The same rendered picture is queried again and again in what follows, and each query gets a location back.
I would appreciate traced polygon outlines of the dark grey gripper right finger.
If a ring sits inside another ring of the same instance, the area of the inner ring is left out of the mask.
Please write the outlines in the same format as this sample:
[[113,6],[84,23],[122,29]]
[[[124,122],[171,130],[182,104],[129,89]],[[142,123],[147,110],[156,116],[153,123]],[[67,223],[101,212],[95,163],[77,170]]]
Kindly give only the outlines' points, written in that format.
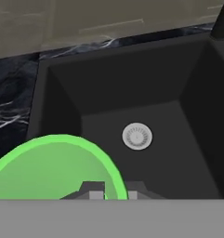
[[163,199],[160,194],[149,191],[143,181],[127,181],[125,185],[129,200]]

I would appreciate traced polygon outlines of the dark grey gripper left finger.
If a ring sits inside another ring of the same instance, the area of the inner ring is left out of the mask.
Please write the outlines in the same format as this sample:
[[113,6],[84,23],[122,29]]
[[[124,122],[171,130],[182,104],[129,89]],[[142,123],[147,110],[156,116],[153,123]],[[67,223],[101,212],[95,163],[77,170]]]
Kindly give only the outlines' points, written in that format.
[[72,192],[62,200],[104,200],[105,182],[104,181],[84,181],[78,192]]

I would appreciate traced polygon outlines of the grey sink drain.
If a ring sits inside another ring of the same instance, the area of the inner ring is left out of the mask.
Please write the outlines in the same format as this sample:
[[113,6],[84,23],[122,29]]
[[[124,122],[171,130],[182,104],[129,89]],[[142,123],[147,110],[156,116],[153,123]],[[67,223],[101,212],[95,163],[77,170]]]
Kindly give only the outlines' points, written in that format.
[[131,123],[122,132],[122,140],[126,147],[134,151],[142,151],[152,144],[152,131],[142,123]]

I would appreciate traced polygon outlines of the black sink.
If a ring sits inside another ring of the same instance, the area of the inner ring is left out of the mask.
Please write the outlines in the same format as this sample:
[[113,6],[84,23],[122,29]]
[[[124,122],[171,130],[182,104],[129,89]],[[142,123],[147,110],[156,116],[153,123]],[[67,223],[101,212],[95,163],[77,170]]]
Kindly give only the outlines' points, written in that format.
[[[122,140],[146,125],[152,144]],[[224,41],[208,34],[103,49],[39,63],[27,137],[82,136],[125,182],[169,199],[224,198]]]

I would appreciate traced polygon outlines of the black tap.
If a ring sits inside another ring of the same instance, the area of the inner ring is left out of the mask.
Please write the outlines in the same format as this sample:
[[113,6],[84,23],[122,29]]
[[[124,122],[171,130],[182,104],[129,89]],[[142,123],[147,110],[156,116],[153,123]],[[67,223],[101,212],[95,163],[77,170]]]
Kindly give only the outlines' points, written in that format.
[[224,39],[224,4],[217,16],[217,20],[212,28],[210,36],[216,40]]

